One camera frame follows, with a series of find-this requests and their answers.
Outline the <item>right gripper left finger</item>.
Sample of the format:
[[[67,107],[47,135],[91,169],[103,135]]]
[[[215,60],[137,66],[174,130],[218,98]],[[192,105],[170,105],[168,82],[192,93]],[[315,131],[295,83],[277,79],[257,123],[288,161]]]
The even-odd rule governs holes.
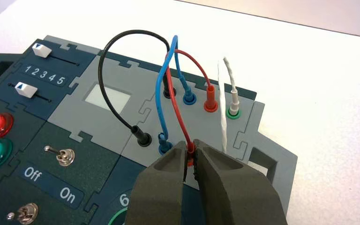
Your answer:
[[[180,141],[138,175],[131,192],[125,223],[181,224],[186,176],[187,144]]]

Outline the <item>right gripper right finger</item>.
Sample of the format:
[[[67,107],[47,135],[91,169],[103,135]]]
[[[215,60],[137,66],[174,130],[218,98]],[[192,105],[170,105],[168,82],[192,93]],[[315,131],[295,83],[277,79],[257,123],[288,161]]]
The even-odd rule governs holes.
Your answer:
[[[206,224],[287,224],[279,195],[263,173],[199,139],[194,145]]]

